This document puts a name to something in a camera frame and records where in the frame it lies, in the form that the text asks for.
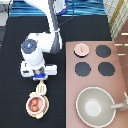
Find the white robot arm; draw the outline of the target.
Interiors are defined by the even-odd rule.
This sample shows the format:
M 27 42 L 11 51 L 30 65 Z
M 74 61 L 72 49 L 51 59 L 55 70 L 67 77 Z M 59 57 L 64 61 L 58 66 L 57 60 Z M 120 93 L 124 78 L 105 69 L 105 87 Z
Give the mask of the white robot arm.
M 45 13 L 49 24 L 49 32 L 30 33 L 23 41 L 21 53 L 24 60 L 21 62 L 20 72 L 23 77 L 46 80 L 49 75 L 57 74 L 57 66 L 55 64 L 47 65 L 43 54 L 56 54 L 62 49 L 62 38 L 54 13 L 53 0 L 24 1 Z

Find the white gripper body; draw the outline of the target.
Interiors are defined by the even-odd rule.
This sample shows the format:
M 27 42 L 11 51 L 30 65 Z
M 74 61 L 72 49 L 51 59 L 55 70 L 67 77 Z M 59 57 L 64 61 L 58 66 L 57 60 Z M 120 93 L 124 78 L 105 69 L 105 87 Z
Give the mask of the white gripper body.
M 54 64 L 43 65 L 39 69 L 32 69 L 25 61 L 21 63 L 20 72 L 23 77 L 32 78 L 34 81 L 46 80 L 49 75 L 57 74 L 57 66 Z

